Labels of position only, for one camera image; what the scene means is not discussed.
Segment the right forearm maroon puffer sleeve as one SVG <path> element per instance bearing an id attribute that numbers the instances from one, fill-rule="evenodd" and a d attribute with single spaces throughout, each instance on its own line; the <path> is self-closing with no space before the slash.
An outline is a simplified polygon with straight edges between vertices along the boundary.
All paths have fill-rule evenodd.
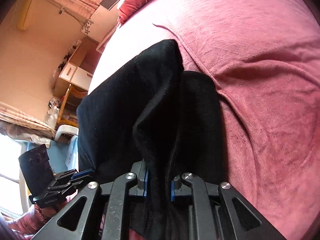
<path id="1" fill-rule="evenodd" d="M 5 220 L 1 213 L 1 239 L 32 239 L 45 225 L 38 225 L 34 215 L 34 205 L 16 220 Z"/>

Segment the person left hand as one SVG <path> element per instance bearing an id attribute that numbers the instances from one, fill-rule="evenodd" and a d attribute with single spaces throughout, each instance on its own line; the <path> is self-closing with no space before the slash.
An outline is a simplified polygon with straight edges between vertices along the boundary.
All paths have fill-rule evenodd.
<path id="1" fill-rule="evenodd" d="M 34 218 L 38 225 L 46 224 L 51 218 L 62 210 L 68 202 L 58 203 L 53 206 L 41 208 L 38 205 L 34 205 L 35 215 Z"/>

